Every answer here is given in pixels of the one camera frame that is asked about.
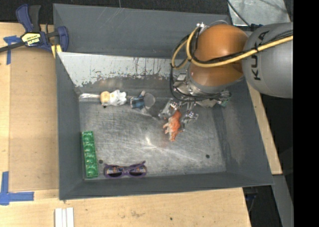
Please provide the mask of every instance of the gray bin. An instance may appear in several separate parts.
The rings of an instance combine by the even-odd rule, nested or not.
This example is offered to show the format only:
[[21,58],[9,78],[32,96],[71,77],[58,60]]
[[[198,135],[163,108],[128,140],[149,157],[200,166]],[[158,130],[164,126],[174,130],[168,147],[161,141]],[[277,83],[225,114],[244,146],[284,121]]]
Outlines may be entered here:
[[[172,49],[197,23],[229,21],[225,15],[54,5],[54,25],[66,26],[70,45],[56,56],[59,198],[79,199],[187,192],[273,184],[264,145],[245,80],[228,90],[226,107],[199,113],[196,122],[171,142],[158,112],[171,97],[168,86]],[[81,93],[119,89],[138,96],[152,93],[149,114],[129,104],[104,109]],[[98,160],[131,165],[146,161],[141,179],[106,179],[103,165],[85,178],[81,132],[92,130]]]

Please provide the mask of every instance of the yellow clamp label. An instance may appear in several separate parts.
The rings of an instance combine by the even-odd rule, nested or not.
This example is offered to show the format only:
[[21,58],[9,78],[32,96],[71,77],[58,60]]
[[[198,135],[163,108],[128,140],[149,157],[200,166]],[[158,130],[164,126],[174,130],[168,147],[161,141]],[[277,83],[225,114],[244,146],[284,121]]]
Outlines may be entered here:
[[28,46],[40,42],[41,35],[39,33],[27,33],[21,40],[27,43]]

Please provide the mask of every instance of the yellow cable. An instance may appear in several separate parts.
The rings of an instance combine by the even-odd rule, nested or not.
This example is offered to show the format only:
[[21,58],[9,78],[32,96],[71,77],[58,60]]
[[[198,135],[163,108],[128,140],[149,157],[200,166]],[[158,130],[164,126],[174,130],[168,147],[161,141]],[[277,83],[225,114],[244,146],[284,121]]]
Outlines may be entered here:
[[293,38],[294,38],[294,36],[289,36],[289,37],[285,37],[283,39],[279,39],[279,40],[276,40],[274,42],[271,42],[271,43],[268,43],[268,44],[265,44],[265,45],[261,45],[261,46],[257,47],[257,49],[252,49],[252,50],[250,50],[250,51],[248,51],[248,52],[246,52],[246,53],[244,53],[242,55],[239,55],[237,57],[231,58],[231,59],[226,60],[226,61],[220,61],[220,62],[217,62],[217,63],[205,63],[204,64],[204,63],[199,63],[199,62],[195,61],[194,59],[191,59],[191,62],[193,64],[195,64],[196,66],[203,67],[203,68],[217,67],[217,66],[229,64],[229,63],[244,59],[244,58],[246,58],[246,57],[248,57],[250,55],[253,55],[255,53],[263,51],[263,50],[265,50],[267,48],[274,47],[276,45],[286,43],[288,41],[293,40]]
[[173,68],[176,70],[180,70],[187,63],[187,59],[185,59],[180,66],[178,66],[178,67],[175,66],[175,58],[176,58],[178,52],[181,50],[181,48],[186,44],[186,42],[187,42],[187,39],[175,50],[173,57],[171,59],[171,64],[172,64]]
[[195,33],[197,32],[197,29],[198,27],[195,28],[195,30],[193,30],[191,32],[191,34],[189,35],[188,39],[187,39],[187,44],[186,44],[186,54],[187,54],[187,59],[188,60],[191,60],[192,59],[192,56],[189,52],[189,46],[190,46],[190,43],[191,43],[191,40],[193,39],[193,36],[195,35]]
[[[226,60],[226,61],[220,61],[220,62],[217,62],[217,63],[199,63],[199,62],[197,62],[197,61],[195,61],[193,59],[191,53],[189,52],[190,43],[192,41],[193,36],[197,32],[197,29],[198,29],[198,27],[196,27],[195,30],[193,30],[192,33],[189,35],[189,37],[175,50],[175,52],[173,54],[173,57],[172,57],[172,61],[171,61],[172,62],[172,66],[174,67],[174,69],[176,69],[176,70],[181,69],[183,66],[185,66],[187,61],[191,61],[194,65],[196,65],[198,67],[203,67],[203,68],[212,68],[212,67],[222,66],[222,65],[225,65],[225,64],[229,64],[229,63],[232,63],[232,62],[239,61],[239,60],[244,59],[244,58],[246,58],[246,57],[248,57],[250,55],[253,55],[255,53],[263,51],[263,50],[265,50],[267,48],[274,47],[276,45],[286,43],[288,41],[293,40],[293,38],[294,38],[294,36],[288,36],[288,37],[285,37],[283,39],[279,39],[279,40],[273,41],[271,43],[261,45],[261,46],[257,47],[257,49],[252,49],[252,50],[250,50],[250,51],[248,51],[248,52],[246,52],[244,54],[241,54],[241,55],[239,55],[237,57],[231,58],[231,59]],[[175,67],[175,58],[176,58],[178,52],[181,50],[181,48],[185,44],[186,44],[186,55],[187,55],[187,58],[184,60],[184,62],[179,67]]]

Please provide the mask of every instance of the blue tape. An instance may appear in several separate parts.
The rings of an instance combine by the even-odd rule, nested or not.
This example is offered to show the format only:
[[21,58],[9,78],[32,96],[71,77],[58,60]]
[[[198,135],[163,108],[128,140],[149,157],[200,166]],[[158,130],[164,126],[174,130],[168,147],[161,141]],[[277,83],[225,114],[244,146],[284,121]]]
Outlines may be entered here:
[[[21,39],[17,36],[9,36],[4,37],[3,40],[8,44],[11,45],[12,43],[19,43]],[[9,65],[11,63],[11,50],[8,50],[6,54],[6,64]]]
[[7,206],[10,202],[15,201],[33,201],[34,192],[21,192],[21,193],[9,193],[9,172],[2,173],[1,192],[0,192],[0,205]]

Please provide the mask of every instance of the white object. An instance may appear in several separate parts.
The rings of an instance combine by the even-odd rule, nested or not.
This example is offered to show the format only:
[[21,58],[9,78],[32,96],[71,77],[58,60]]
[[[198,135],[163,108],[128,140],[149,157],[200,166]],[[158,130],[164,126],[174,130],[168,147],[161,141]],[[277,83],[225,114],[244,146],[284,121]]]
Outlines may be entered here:
[[55,227],[74,227],[74,212],[73,208],[61,209],[57,208],[54,211],[54,226]]
[[120,92],[120,90],[115,90],[114,92],[110,93],[110,99],[107,102],[103,102],[103,106],[121,106],[125,104],[127,101],[126,99],[126,93]]

